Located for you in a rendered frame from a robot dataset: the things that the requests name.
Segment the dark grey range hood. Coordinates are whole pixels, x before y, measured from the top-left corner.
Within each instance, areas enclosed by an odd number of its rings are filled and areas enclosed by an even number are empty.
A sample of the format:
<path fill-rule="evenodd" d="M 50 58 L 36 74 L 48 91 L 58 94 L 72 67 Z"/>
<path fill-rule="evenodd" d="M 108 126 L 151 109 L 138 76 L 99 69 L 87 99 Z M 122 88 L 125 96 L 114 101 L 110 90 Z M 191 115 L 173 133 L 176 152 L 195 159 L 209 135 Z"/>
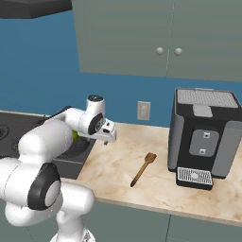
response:
<path fill-rule="evenodd" d="M 34 19 L 71 9 L 71 0 L 0 0 L 0 19 Z"/>

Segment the white wall socket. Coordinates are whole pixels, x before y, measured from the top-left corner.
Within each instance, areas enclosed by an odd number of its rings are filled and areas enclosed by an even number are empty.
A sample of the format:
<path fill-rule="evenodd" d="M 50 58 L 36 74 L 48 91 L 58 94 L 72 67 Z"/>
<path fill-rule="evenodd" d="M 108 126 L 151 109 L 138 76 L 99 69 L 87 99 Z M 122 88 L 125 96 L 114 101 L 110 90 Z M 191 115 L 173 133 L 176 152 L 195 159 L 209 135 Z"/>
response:
<path fill-rule="evenodd" d="M 150 102 L 139 101 L 137 104 L 137 119 L 148 121 L 150 118 Z"/>

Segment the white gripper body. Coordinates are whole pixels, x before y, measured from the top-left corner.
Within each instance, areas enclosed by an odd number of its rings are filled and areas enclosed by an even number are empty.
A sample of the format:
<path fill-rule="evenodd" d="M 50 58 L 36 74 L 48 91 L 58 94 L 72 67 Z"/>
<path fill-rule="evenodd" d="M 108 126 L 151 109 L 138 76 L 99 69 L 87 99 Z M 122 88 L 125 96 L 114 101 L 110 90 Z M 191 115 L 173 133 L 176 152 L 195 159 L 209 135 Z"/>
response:
<path fill-rule="evenodd" d="M 86 138 L 91 138 L 95 140 L 101 140 L 103 142 L 109 143 L 116 140 L 116 130 L 115 129 L 105 129 L 101 128 L 98 132 L 94 134 L 88 134 L 82 130 L 78 131 L 78 135 Z"/>

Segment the black and grey coffee machine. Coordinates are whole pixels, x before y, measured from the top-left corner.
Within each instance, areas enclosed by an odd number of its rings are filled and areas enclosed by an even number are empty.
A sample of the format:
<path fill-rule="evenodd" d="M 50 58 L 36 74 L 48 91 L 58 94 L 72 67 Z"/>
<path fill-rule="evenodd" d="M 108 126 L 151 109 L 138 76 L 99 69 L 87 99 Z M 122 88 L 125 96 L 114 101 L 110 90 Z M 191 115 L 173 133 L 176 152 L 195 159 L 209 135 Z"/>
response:
<path fill-rule="evenodd" d="M 242 140 L 242 106 L 235 94 L 177 88 L 168 135 L 168 170 L 176 184 L 204 190 L 228 176 Z"/>

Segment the black hob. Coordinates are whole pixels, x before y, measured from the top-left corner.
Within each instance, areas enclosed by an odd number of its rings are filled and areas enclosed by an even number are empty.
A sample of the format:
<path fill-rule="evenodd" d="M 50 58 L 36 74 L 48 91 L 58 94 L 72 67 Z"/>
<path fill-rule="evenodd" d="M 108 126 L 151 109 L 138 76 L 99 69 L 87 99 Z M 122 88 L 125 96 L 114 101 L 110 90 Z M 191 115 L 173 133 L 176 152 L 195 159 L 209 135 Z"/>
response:
<path fill-rule="evenodd" d="M 45 115 L 0 112 L 0 159 L 5 157 L 18 158 L 20 138 L 28 131 L 40 126 L 45 119 Z M 72 180 L 78 178 L 95 144 L 95 139 L 89 140 L 90 145 L 81 155 L 69 159 L 63 159 L 59 156 L 53 160 L 62 178 Z"/>

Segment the dark grey pot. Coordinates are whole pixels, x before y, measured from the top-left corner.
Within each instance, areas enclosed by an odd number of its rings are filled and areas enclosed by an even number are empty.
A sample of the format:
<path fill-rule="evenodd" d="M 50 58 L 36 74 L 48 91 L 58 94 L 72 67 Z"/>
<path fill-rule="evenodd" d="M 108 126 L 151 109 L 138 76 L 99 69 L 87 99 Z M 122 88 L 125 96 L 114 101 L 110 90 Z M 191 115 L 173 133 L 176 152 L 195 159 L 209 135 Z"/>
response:
<path fill-rule="evenodd" d="M 73 142 L 70 148 L 61 154 L 61 158 L 69 159 L 81 155 L 90 145 L 90 140 L 86 137 L 79 136 L 77 140 Z"/>

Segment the grey-green upper cupboard door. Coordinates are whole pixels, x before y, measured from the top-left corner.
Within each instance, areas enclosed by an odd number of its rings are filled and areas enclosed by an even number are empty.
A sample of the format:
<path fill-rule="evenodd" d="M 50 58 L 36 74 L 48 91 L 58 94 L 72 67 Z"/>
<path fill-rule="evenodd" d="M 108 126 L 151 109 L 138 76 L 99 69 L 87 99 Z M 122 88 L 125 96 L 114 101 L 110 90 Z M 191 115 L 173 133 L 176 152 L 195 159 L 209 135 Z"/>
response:
<path fill-rule="evenodd" d="M 175 0 L 167 75 L 242 81 L 242 0 Z"/>
<path fill-rule="evenodd" d="M 173 3 L 72 0 L 80 71 L 165 77 Z"/>

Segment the grey-green lower cupboard door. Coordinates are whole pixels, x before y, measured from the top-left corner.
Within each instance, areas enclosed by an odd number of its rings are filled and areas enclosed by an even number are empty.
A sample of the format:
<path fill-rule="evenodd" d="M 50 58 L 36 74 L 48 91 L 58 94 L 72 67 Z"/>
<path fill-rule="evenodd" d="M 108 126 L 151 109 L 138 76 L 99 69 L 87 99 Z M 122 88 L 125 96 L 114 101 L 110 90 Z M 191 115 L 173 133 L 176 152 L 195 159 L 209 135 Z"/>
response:
<path fill-rule="evenodd" d="M 242 242 L 242 227 L 172 216 L 166 242 Z"/>
<path fill-rule="evenodd" d="M 96 242 L 166 242 L 171 216 L 96 202 L 84 223 Z"/>

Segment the grey-green cupboard door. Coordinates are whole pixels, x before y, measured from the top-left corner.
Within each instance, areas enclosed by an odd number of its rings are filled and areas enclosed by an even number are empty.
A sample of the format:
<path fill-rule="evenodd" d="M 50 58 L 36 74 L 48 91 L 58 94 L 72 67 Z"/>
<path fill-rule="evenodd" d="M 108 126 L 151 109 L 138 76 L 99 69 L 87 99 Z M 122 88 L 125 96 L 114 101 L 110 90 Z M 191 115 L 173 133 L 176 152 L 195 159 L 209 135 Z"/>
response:
<path fill-rule="evenodd" d="M 173 3 L 72 0 L 80 71 L 165 77 Z"/>
<path fill-rule="evenodd" d="M 166 242 L 171 216 L 96 202 L 84 223 L 96 242 Z"/>
<path fill-rule="evenodd" d="M 242 0 L 175 0 L 167 75 L 242 81 Z"/>
<path fill-rule="evenodd" d="M 166 242 L 242 242 L 242 227 L 172 216 Z"/>

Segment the wooden spatula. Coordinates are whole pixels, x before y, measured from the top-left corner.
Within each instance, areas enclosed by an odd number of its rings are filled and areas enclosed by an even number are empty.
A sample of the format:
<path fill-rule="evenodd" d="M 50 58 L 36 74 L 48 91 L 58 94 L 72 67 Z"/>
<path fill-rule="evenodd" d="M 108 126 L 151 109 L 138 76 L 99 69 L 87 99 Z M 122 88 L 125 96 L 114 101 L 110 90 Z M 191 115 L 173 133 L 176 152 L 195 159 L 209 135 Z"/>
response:
<path fill-rule="evenodd" d="M 138 173 L 136 174 L 136 176 L 134 177 L 134 179 L 132 180 L 132 182 L 130 183 L 130 186 L 133 187 L 137 181 L 139 180 L 139 178 L 141 177 L 141 175 L 143 174 L 143 172 L 145 171 L 145 169 L 147 168 L 147 166 L 151 163 L 154 162 L 154 160 L 156 159 L 157 155 L 154 153 L 149 152 L 146 157 L 145 157 L 145 162 L 142 165 L 142 167 L 139 169 Z"/>

